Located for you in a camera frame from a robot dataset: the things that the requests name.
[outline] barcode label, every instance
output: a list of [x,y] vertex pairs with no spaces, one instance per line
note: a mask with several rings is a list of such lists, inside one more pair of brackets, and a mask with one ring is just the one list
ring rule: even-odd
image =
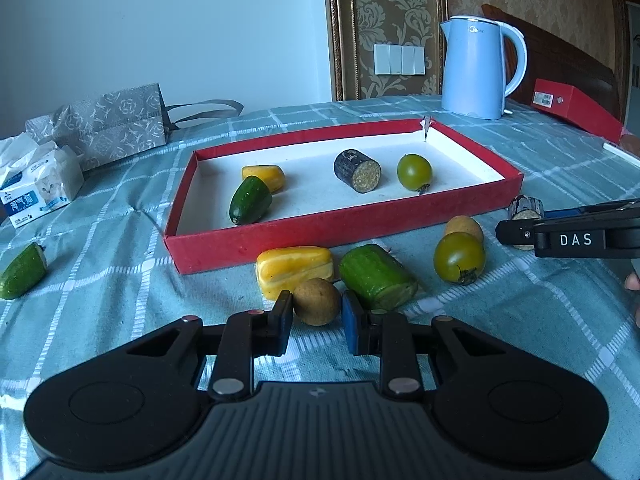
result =
[[551,108],[551,104],[554,101],[554,97],[551,94],[545,94],[544,92],[536,92],[533,94],[533,104]]

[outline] bag handle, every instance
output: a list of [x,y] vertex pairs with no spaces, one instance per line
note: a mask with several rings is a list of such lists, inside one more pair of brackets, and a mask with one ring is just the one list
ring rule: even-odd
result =
[[242,113],[244,106],[240,104],[238,101],[232,101],[230,99],[208,99],[206,101],[200,101],[199,103],[187,103],[183,105],[171,105],[167,106],[164,109],[168,112],[169,110],[173,110],[174,108],[180,108],[183,106],[193,106],[193,105],[226,105],[232,107],[233,110],[210,110],[208,112],[200,112],[197,114],[190,115],[188,117],[183,117],[178,119],[175,122],[169,122],[169,131],[179,130],[180,127],[177,123],[181,123],[184,121],[192,121],[194,119],[226,119],[229,117],[238,117]]

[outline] blue plaid tablecloth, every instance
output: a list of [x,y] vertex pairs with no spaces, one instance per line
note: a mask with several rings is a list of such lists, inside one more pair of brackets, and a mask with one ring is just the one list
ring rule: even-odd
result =
[[[545,209],[633,197],[640,170],[602,149],[602,140],[528,107],[473,120],[440,109],[437,96],[277,108],[175,132],[162,147],[87,174],[61,210],[14,230],[0,227],[0,267],[28,242],[46,249],[49,273],[28,295],[0,302],[0,478],[14,480],[38,459],[22,424],[41,381],[183,316],[222,323],[260,307],[254,266],[181,276],[162,229],[191,152],[233,140],[332,124],[431,115],[499,153],[525,173],[523,192]],[[413,322],[446,312],[587,378],[606,396],[610,423],[595,462],[613,479],[640,477],[640,343],[626,261],[536,259],[500,245],[504,210],[477,217],[488,261],[471,286],[434,273],[442,226],[382,238],[425,284],[427,297],[402,307]],[[334,248],[337,257],[350,247]],[[425,385],[433,386],[425,361]],[[375,380],[379,360],[351,356],[339,319],[324,328],[294,321],[286,355],[255,361],[257,380]],[[209,379],[211,362],[202,384]]]

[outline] white wall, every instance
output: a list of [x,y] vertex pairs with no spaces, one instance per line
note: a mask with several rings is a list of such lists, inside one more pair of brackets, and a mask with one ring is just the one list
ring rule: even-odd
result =
[[330,101],[324,0],[0,0],[0,137],[148,82],[167,104]]

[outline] red tray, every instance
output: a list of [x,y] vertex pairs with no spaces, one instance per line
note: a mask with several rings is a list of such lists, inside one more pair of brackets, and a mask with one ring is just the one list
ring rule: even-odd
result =
[[[375,190],[360,194],[335,177],[333,161],[348,148],[380,163]],[[424,195],[398,182],[396,165],[407,153],[425,156],[433,167]],[[261,221],[234,226],[229,202],[241,168],[253,164],[279,165],[287,183]],[[193,152],[164,243],[181,274],[219,269],[254,262],[268,249],[338,246],[505,208],[522,179],[494,152],[433,120],[345,124],[240,140]]]

